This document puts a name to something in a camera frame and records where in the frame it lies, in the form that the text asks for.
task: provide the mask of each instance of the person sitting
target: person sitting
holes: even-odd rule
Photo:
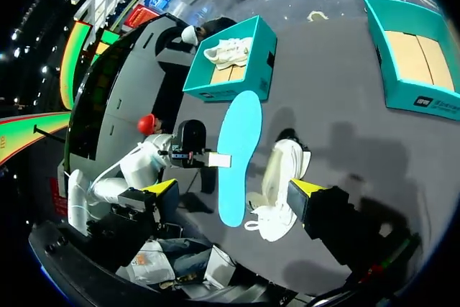
[[[128,276],[133,283],[154,289],[185,280],[202,282],[211,250],[211,243],[199,239],[149,240],[131,261]]]
[[[233,19],[221,17],[205,22],[200,27],[189,25],[182,31],[182,41],[194,46],[198,46],[204,39],[207,39],[208,37],[211,37],[214,34],[221,32],[222,30],[230,28],[235,24],[236,22]]]

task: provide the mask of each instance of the white shirt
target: white shirt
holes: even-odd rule
[[[131,261],[133,283],[157,284],[175,279],[175,274],[165,253],[156,241],[146,242]]]

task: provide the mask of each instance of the shoe insole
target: shoe insole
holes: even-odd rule
[[[230,168],[218,168],[218,214],[227,226],[243,222],[246,171],[262,132],[262,106],[253,91],[243,91],[230,104],[218,136],[217,152],[231,155]]]

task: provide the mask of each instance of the teal shoe box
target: teal shoe box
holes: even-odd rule
[[[252,37],[252,46],[246,70],[237,81],[211,82],[215,65],[205,58],[203,52],[215,47],[219,40]],[[198,47],[183,91],[203,101],[231,101],[239,93],[250,90],[260,101],[268,99],[275,63],[277,37],[261,16],[255,16],[225,29],[206,40]]]
[[[405,1],[364,0],[364,3],[369,30],[379,55],[387,107],[460,120],[460,52],[444,18],[437,12]],[[411,78],[403,76],[387,32],[436,41],[453,88],[449,90],[420,82],[416,75],[409,76]]]

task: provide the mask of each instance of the white helmet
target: white helmet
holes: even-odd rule
[[[182,31],[181,37],[183,42],[198,46],[198,38],[196,37],[195,27],[193,25],[186,27]]]

